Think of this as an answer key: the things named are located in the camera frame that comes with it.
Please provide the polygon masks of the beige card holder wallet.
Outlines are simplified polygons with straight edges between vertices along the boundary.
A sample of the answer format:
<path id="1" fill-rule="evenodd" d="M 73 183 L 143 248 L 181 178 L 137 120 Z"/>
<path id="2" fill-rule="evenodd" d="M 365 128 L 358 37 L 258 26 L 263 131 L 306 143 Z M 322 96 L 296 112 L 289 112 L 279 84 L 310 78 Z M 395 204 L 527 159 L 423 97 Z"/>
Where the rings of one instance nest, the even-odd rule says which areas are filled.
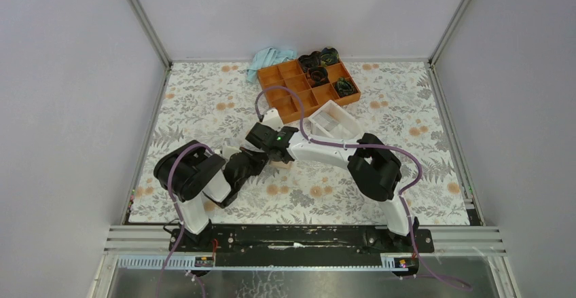
<path id="1" fill-rule="evenodd" d="M 269 165 L 276 169 L 285 169 L 290 170 L 293 166 L 294 162 L 273 162 L 270 161 Z"/>

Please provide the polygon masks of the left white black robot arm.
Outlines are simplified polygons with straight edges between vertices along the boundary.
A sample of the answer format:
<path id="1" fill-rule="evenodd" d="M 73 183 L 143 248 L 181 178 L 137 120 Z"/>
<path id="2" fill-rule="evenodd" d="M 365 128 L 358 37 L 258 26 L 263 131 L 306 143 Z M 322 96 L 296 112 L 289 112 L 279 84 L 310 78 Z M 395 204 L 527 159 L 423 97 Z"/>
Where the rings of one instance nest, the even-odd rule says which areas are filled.
<path id="1" fill-rule="evenodd" d="M 230 146 L 212 151 L 198 141 L 191 141 L 160 159 L 154 177 L 175 202 L 185 229 L 185 243 L 191 249 L 202 251 L 211 241 L 207 230 L 211 220 L 204 203 L 229 206 L 245 183 L 258 176 L 268 162 L 264 152 Z"/>

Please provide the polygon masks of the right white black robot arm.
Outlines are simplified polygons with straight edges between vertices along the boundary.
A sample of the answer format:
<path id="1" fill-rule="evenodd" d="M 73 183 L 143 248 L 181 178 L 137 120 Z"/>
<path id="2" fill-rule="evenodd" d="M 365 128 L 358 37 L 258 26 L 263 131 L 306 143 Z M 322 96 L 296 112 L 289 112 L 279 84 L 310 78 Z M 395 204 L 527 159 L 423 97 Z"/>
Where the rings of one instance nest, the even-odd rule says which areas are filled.
<path id="1" fill-rule="evenodd" d="M 397 186 L 402 178 L 401 162 L 373 134 L 359 140 L 312 137 L 291 126 L 275 130 L 257 122 L 246 140 L 273 162 L 309 161 L 349 171 L 359 191 L 380 204 L 389 229 L 391 246 L 406 252 L 416 243 Z"/>

